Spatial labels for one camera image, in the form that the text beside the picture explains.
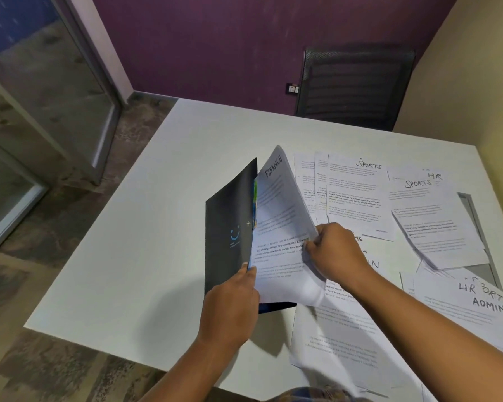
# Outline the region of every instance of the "hand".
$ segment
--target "hand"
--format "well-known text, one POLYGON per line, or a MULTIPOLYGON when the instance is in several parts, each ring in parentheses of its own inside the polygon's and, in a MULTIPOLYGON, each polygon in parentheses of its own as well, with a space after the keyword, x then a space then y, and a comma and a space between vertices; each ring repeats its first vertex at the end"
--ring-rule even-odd
POLYGON ((221 285, 209 290, 203 301, 197 340, 228 352, 231 357, 250 338, 259 314, 255 290, 257 269, 248 263, 221 285))
POLYGON ((352 231, 337 223, 321 224, 317 230, 319 236, 315 241, 306 241, 306 250, 326 278, 352 292, 369 272, 375 273, 352 231))

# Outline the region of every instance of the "yellow wall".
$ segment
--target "yellow wall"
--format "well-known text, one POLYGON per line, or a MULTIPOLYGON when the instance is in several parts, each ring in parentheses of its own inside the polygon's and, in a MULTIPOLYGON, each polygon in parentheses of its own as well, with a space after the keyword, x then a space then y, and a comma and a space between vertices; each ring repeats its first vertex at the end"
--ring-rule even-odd
POLYGON ((503 0, 458 0, 410 80, 395 132, 477 146, 503 209, 503 0))

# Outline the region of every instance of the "plaid shirt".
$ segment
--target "plaid shirt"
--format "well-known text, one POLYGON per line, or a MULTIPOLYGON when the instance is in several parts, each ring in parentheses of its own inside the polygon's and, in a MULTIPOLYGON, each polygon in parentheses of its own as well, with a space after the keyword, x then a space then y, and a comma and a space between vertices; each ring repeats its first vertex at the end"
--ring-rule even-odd
POLYGON ((370 402, 365 398, 352 398, 349 394, 333 389, 312 387, 294 388, 268 402, 370 402))

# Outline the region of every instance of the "glass door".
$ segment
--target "glass door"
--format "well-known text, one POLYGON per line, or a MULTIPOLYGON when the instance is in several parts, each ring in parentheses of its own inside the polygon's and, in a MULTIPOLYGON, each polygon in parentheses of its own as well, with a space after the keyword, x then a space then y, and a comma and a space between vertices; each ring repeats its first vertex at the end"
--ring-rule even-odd
POLYGON ((121 105, 67 0, 0 0, 0 94, 100 181, 121 105))
POLYGON ((45 191, 34 175, 0 148, 0 243, 45 191))

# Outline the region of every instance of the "forearm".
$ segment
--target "forearm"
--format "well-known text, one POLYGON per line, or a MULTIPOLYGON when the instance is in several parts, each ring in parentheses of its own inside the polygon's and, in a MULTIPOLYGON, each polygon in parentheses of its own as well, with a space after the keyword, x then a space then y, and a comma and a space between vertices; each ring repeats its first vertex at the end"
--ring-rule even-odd
POLYGON ((372 271, 349 291, 442 402, 503 400, 503 353, 372 271))
POLYGON ((234 353, 196 340, 141 402, 201 402, 234 353))

